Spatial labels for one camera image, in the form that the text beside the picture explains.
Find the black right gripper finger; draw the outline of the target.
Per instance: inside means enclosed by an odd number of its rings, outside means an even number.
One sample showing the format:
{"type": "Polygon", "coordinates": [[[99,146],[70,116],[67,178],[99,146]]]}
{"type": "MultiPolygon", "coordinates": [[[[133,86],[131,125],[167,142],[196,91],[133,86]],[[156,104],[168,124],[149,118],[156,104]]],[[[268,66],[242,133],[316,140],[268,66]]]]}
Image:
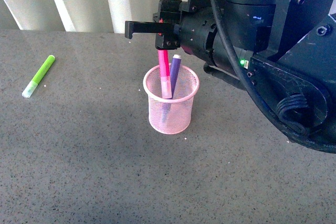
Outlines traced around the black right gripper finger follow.
{"type": "Polygon", "coordinates": [[[132,39],[134,33],[172,34],[173,24],[155,22],[125,21],[124,36],[132,39]]]}

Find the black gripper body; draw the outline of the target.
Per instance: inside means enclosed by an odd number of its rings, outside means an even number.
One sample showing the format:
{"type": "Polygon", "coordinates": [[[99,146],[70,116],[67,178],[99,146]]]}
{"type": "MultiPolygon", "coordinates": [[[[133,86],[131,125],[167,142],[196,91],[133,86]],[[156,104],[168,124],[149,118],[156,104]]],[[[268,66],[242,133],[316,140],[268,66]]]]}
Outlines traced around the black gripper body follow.
{"type": "Polygon", "coordinates": [[[194,13],[179,10],[181,0],[160,0],[153,20],[178,25],[176,33],[157,34],[157,49],[174,50],[181,47],[208,64],[225,64],[226,52],[221,43],[211,7],[194,13]]]}

